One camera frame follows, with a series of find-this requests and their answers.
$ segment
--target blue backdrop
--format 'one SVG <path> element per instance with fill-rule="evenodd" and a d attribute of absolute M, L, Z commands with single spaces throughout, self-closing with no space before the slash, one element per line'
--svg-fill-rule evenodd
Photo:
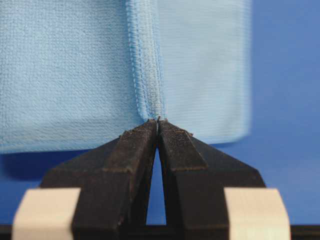
<path fill-rule="evenodd" d="M 320 224 L 320 1 L 256 0 L 252 12 L 251 134 L 216 147 L 279 189 L 291 224 Z M 47 169 L 83 152 L 0 156 L 0 224 L 12 223 L 23 193 Z M 159 158 L 148 222 L 165 223 Z"/>

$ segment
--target fabric fold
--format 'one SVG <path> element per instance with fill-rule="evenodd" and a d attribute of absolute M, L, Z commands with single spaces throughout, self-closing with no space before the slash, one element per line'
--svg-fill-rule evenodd
<path fill-rule="evenodd" d="M 165 118 L 158 2 L 127 0 L 126 14 L 138 112 L 145 121 Z"/>

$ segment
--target blue microfiber cloth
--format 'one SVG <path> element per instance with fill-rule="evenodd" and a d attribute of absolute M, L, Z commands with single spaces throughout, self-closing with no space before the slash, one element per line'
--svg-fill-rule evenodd
<path fill-rule="evenodd" d="M 125 1 L 0 1 L 0 151 L 94 148 L 142 124 Z"/>
<path fill-rule="evenodd" d="M 161 116 L 248 132 L 247 0 L 0 1 L 0 152 L 88 149 Z"/>
<path fill-rule="evenodd" d="M 250 0 L 158 1 L 167 118 L 209 143 L 250 125 Z"/>

